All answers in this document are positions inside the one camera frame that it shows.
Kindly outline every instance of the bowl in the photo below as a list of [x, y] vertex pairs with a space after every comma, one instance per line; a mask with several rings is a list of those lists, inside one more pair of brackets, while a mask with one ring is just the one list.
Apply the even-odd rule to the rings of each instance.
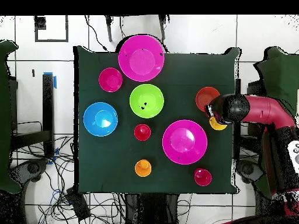
[[85, 110], [83, 123], [90, 134], [96, 137], [107, 136], [116, 129], [116, 110], [105, 102], [96, 102]]
[[195, 102], [199, 110], [205, 112], [204, 107], [209, 105], [220, 93], [213, 87], [203, 87], [197, 92]]
[[152, 171], [151, 164], [149, 161], [143, 159], [136, 163], [135, 172], [140, 177], [147, 177]]
[[194, 171], [194, 180], [199, 186], [207, 186], [212, 181], [212, 175], [208, 170], [198, 168]]
[[224, 129], [227, 127], [226, 124], [219, 124], [219, 123], [216, 121], [216, 119], [215, 119], [214, 116], [213, 116], [213, 117], [210, 117], [210, 119], [209, 119], [209, 123], [210, 123], [210, 126], [211, 126], [214, 130], [216, 130], [216, 131], [222, 131], [222, 130], [224, 130]]
[[171, 161], [189, 165], [203, 157], [207, 149], [207, 136], [198, 123], [179, 120], [173, 122], [164, 132], [162, 147]]
[[130, 95], [130, 107], [141, 118], [155, 117], [163, 108], [164, 97], [161, 90], [151, 84], [141, 84]]
[[104, 69], [99, 76], [100, 87], [106, 92], [117, 91], [123, 83], [121, 73], [114, 68]]
[[134, 129], [134, 136], [139, 141], [147, 140], [151, 135], [151, 129], [146, 124], [138, 124]]
[[128, 78], [146, 82], [160, 73], [164, 52], [157, 39], [149, 35], [135, 35], [124, 42], [118, 59], [121, 70]]

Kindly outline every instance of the blue bowl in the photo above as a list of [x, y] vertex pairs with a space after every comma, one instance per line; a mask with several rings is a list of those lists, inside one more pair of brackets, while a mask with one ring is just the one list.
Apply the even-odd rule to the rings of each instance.
[[85, 110], [83, 123], [90, 134], [97, 137], [107, 136], [117, 126], [116, 110], [105, 102], [96, 102]]

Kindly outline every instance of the small orange bowl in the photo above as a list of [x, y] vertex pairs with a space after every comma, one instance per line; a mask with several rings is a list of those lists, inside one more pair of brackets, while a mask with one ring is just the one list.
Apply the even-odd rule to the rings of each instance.
[[140, 177], [147, 177], [152, 172], [152, 166], [147, 160], [140, 160], [135, 165], [135, 172]]
[[205, 112], [204, 107], [209, 105], [212, 100], [220, 95], [219, 91], [213, 87], [203, 87], [196, 95], [195, 102], [197, 107]]

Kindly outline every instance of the lime green bowl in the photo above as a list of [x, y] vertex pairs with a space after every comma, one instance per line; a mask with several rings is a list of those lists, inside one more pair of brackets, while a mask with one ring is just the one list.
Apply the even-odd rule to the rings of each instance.
[[141, 118], [155, 117], [163, 108], [164, 98], [161, 90], [151, 84], [141, 84], [130, 95], [130, 107]]

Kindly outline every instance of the white tile floor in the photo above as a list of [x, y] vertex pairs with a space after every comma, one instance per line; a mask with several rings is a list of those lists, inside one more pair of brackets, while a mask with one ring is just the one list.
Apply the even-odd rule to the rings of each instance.
[[[259, 79], [253, 63], [263, 59], [263, 52], [269, 46], [280, 46], [288, 53], [299, 50], [298, 15], [171, 15], [170, 23], [165, 28], [165, 45], [171, 53], [209, 53], [221, 54], [230, 47], [242, 49], [239, 63], [239, 77], [242, 80], [241, 92], [246, 93], [249, 82]], [[46, 16], [47, 26], [52, 28], [64, 25], [64, 18]], [[112, 23], [112, 39], [108, 41], [106, 20], [104, 16], [90, 16], [89, 23], [98, 34], [99, 41], [109, 51], [115, 51], [122, 39], [120, 19], [114, 17]], [[74, 71], [72, 46], [85, 46], [92, 51], [103, 51], [96, 41], [95, 34], [85, 21], [84, 16], [69, 16], [68, 43], [36, 43], [34, 41], [34, 19], [32, 16], [0, 16], [0, 39], [13, 40], [19, 46], [16, 52], [8, 57], [8, 67], [12, 76], [19, 81], [18, 88], [18, 121], [41, 121], [41, 77], [43, 72], [52, 72], [57, 77], [57, 88], [54, 90], [55, 138], [73, 135], [74, 108]], [[147, 33], [161, 38], [157, 15], [132, 16], [121, 19], [124, 34]], [[64, 34], [57, 28], [51, 37], [48, 30], [39, 31], [39, 36], [47, 39], [60, 39]], [[38, 124], [20, 125], [19, 132], [37, 131]], [[61, 152], [71, 154], [69, 146]], [[20, 152], [14, 153], [16, 158], [28, 158]], [[63, 176], [66, 187], [74, 181], [74, 165], [69, 163]], [[53, 165], [47, 166], [47, 173], [52, 186], [57, 188], [57, 171]], [[179, 216], [180, 224], [221, 224], [230, 219], [254, 215], [255, 200], [251, 186], [244, 184], [239, 176], [235, 179], [240, 192], [237, 195], [194, 195], [191, 200], [189, 214]], [[43, 174], [37, 183], [30, 183], [26, 193], [26, 213], [28, 224], [37, 224], [41, 213], [37, 205], [46, 210], [53, 191], [49, 178]], [[97, 201], [102, 202], [112, 197], [111, 194], [95, 194]], [[182, 194], [180, 200], [189, 201], [190, 194]], [[95, 215], [111, 215], [111, 202], [103, 207], [93, 196], [87, 195], [92, 213]], [[180, 201], [178, 213], [187, 211], [186, 202]], [[112, 214], [117, 211], [112, 207]], [[120, 222], [119, 216], [114, 219]], [[78, 224], [76, 219], [69, 224]], [[95, 219], [93, 224], [104, 224]]]

